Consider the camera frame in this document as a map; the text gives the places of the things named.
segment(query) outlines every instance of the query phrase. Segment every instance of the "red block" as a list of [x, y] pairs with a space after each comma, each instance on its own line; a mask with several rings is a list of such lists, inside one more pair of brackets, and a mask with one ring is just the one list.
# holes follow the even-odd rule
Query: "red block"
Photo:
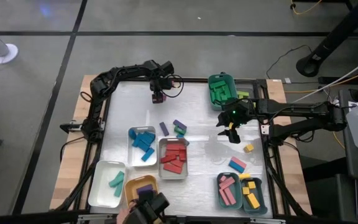
[[172, 161], [174, 159], [177, 159], [176, 155], [169, 155], [169, 156], [165, 156], [164, 158], [161, 158], [161, 163], [166, 163], [169, 161]]
[[167, 144], [167, 150], [183, 150], [186, 147], [182, 144]]
[[175, 165], [172, 164], [164, 164], [164, 169], [167, 171], [171, 171], [177, 174], [181, 174], [181, 167], [177, 167]]
[[227, 199], [229, 199], [230, 204], [234, 205], [236, 203], [236, 200], [234, 199], [233, 194], [230, 191], [230, 188], [226, 188], [223, 191], [226, 194]]
[[220, 183], [219, 187], [221, 189], [225, 189], [225, 188], [227, 188], [228, 186], [230, 186], [232, 184], [234, 184], [234, 179], [233, 179], [233, 177], [230, 177], [227, 180], [225, 180], [223, 183]]
[[222, 189], [219, 189], [219, 193], [221, 194], [221, 197], [226, 205], [230, 205], [229, 200], [227, 199], [226, 195], [224, 194]]
[[179, 150], [167, 150], [167, 151], [165, 152], [165, 156], [169, 156], [169, 155], [179, 156]]
[[224, 182], [227, 179], [227, 177], [225, 175], [222, 175], [221, 179], [219, 180], [220, 183]]
[[179, 160], [186, 161], [186, 151], [179, 151]]
[[242, 168], [246, 168], [247, 164], [245, 164], [244, 162], [242, 162], [241, 160], [237, 159], [236, 157], [232, 157], [231, 161], [235, 162], [236, 164], [239, 164]]
[[171, 163], [172, 163], [173, 165], [177, 166], [177, 167], [180, 167], [180, 168], [181, 168], [181, 167], [183, 166], [183, 164], [184, 164], [184, 162], [179, 161], [179, 160], [171, 161]]

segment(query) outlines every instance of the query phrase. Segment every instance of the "white base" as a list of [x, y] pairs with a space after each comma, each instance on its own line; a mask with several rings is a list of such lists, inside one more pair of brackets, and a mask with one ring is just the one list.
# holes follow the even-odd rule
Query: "white base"
[[16, 58], [19, 53], [19, 49], [14, 44], [6, 44], [9, 49], [9, 53], [3, 57], [0, 57], [0, 65], [9, 63]]

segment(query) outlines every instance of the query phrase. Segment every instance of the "white tray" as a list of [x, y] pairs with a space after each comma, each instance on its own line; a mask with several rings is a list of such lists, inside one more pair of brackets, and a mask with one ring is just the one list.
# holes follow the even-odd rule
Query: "white tray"
[[[116, 188], [109, 186], [118, 174], [124, 173], [124, 184], [119, 197], [114, 196]], [[124, 193], [125, 180], [127, 178], [126, 167], [123, 162], [99, 161], [96, 165], [91, 192], [89, 193], [88, 203], [91, 206], [115, 208], [121, 202]]]
[[[145, 131], [155, 134], [155, 128], [153, 126], [132, 127], [131, 129], [134, 130], [136, 134]], [[155, 137], [154, 142], [150, 145], [150, 147], [154, 149], [154, 153], [146, 161], [142, 160], [142, 156], [145, 152], [139, 147], [132, 146], [133, 142], [134, 140], [128, 136], [128, 164], [130, 166], [152, 166], [157, 162], [157, 136]]]

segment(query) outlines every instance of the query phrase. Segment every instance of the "wooden table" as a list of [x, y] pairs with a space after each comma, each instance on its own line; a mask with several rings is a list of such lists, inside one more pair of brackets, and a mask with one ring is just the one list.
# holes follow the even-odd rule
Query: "wooden table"
[[[94, 77], [95, 75], [85, 75], [80, 91], [84, 91], [90, 94], [90, 82]], [[276, 100], [280, 103], [286, 102], [283, 85], [280, 80], [267, 80], [267, 89], [270, 99]], [[73, 119], [76, 121], [83, 121], [88, 115], [89, 105], [90, 104], [88, 102], [86, 102], [79, 96], [75, 107]], [[289, 117], [277, 117], [274, 119], [274, 123], [288, 125], [291, 123], [291, 119]], [[80, 132], [70, 133], [68, 135], [67, 141], [79, 138], [81, 136], [82, 133]], [[288, 138], [286, 141], [296, 145], [295, 140], [292, 138]], [[84, 139], [66, 146], [63, 160], [60, 164], [60, 170], [57, 177], [55, 190], [53, 192], [53, 197], [50, 202], [51, 209], [58, 207], [78, 183], [78, 180], [80, 178], [81, 166], [84, 159], [85, 148], [86, 141]], [[302, 206], [302, 208], [306, 212], [311, 214], [309, 197], [306, 191], [305, 181], [303, 180], [303, 173], [299, 155], [295, 149], [287, 145], [280, 146], [279, 150], [285, 185], [287, 186], [288, 190], [291, 192], [295, 200]], [[84, 187], [81, 197], [80, 208], [85, 208], [88, 186], [89, 183], [87, 183]], [[284, 214], [280, 190], [276, 185], [275, 192], [277, 198], [278, 213]]]

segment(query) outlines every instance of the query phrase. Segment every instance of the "yellow tray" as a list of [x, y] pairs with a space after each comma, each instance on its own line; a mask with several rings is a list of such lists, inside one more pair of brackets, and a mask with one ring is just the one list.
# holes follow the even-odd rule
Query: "yellow tray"
[[136, 192], [136, 189], [151, 184], [153, 190], [158, 194], [157, 180], [152, 175], [145, 175], [143, 177], [138, 177], [136, 179], [130, 180], [125, 184], [125, 197], [127, 199], [127, 205], [129, 202], [134, 199], [138, 199], [139, 196]]

